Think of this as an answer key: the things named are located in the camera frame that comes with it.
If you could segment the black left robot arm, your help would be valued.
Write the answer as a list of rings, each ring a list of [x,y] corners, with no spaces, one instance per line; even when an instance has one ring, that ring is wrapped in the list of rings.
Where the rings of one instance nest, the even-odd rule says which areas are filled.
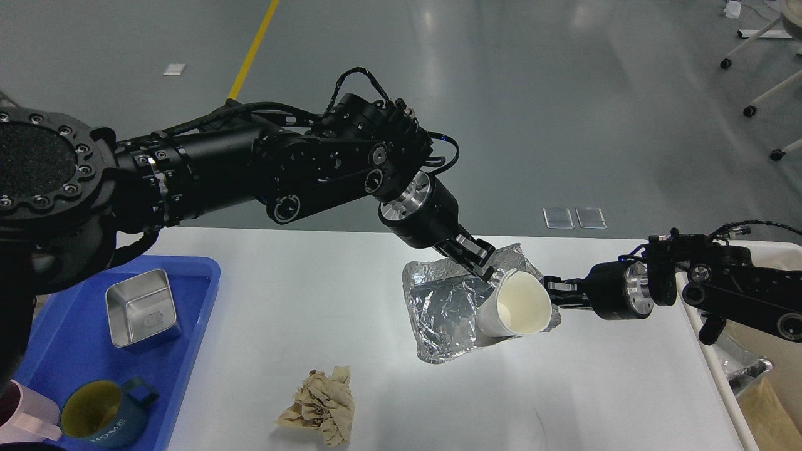
[[[228,99],[209,114],[120,140],[57,112],[2,100],[2,383],[28,349],[34,300],[146,253],[162,229],[255,199],[289,224],[371,196],[414,249],[487,282],[494,246],[459,223],[428,131],[366,68],[321,113]]]

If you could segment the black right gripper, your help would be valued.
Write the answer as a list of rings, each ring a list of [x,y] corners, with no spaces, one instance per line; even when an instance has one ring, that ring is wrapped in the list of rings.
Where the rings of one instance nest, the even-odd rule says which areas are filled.
[[[654,308],[647,267],[638,261],[596,264],[585,280],[545,275],[542,285],[554,306],[594,311],[605,320],[647,319]]]

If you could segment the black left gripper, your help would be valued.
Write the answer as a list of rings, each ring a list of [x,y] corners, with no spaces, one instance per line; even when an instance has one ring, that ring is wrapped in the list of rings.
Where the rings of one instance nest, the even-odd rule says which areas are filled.
[[[436,176],[418,172],[400,196],[379,205],[378,214],[381,223],[414,249],[439,244],[439,253],[484,282],[496,271],[490,265],[495,246],[461,226],[457,200]]]

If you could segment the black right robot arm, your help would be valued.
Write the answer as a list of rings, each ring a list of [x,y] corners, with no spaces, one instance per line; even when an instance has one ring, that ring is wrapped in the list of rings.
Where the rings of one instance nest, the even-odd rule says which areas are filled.
[[[731,222],[709,234],[673,228],[594,265],[582,279],[547,275],[543,285],[554,305],[593,311],[607,321],[647,319],[656,306],[681,299],[701,312],[704,345],[713,345],[729,321],[799,343],[800,271],[759,267],[750,249],[731,244],[752,225]]]

